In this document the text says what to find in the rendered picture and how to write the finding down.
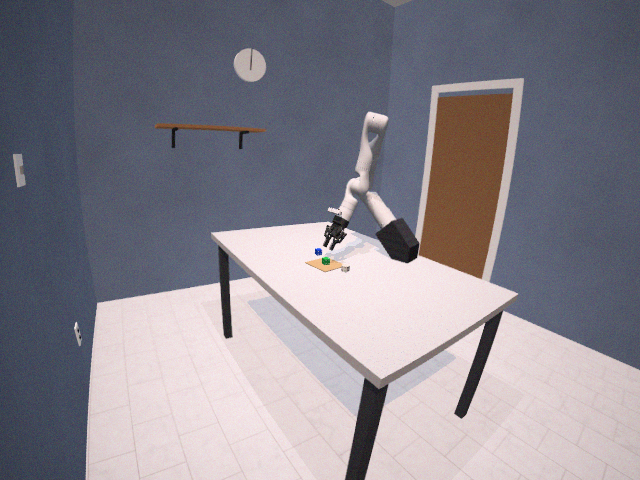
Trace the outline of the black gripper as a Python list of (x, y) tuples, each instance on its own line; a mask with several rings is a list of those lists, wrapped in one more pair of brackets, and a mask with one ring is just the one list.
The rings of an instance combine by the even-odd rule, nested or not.
[[(324, 233), (325, 241), (323, 243), (324, 247), (327, 247), (329, 244), (329, 240), (333, 237), (333, 241), (329, 246), (329, 250), (333, 250), (337, 243), (341, 243), (342, 240), (346, 237), (347, 233), (344, 232), (344, 228), (347, 228), (349, 221), (335, 215), (333, 218), (333, 224), (331, 226), (327, 225)], [(327, 234), (328, 233), (328, 234)], [(330, 236), (330, 237), (329, 237)], [(337, 237), (338, 236), (338, 237)], [(336, 239), (336, 240), (335, 240)], [(339, 240), (340, 239), (340, 240)]]

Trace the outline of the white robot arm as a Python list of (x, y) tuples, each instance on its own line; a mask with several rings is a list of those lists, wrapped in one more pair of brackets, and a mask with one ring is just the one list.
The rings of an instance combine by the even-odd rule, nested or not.
[[(376, 192), (368, 192), (373, 186), (375, 168), (388, 127), (388, 121), (387, 116), (373, 112), (367, 113), (364, 120), (360, 151), (355, 168), (355, 172), (360, 177), (351, 179), (348, 182), (345, 197), (339, 209), (328, 208), (328, 212), (350, 222), (358, 204), (358, 201), (353, 198), (354, 194), (357, 194), (381, 229), (392, 220), (395, 220), (395, 217), (392, 216), (393, 214), (391, 214), (391, 211), (386, 207), (379, 195)], [(378, 134), (370, 143), (368, 141), (369, 132)]]

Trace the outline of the tan flat mat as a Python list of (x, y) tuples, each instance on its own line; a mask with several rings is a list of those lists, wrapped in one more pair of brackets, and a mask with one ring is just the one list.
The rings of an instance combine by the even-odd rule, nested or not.
[(335, 270), (335, 269), (341, 268), (341, 265), (343, 265), (342, 263), (337, 262), (337, 261), (332, 260), (332, 259), (330, 259), (330, 264), (329, 265), (324, 265), (324, 264), (322, 264), (322, 258), (316, 259), (316, 260), (312, 260), (312, 261), (308, 261), (308, 262), (305, 262), (305, 263), (310, 265), (310, 266), (313, 266), (313, 267), (315, 267), (315, 268), (317, 268), (317, 269), (319, 269), (319, 270), (321, 270), (323, 272), (328, 272), (328, 271), (331, 271), (331, 270)]

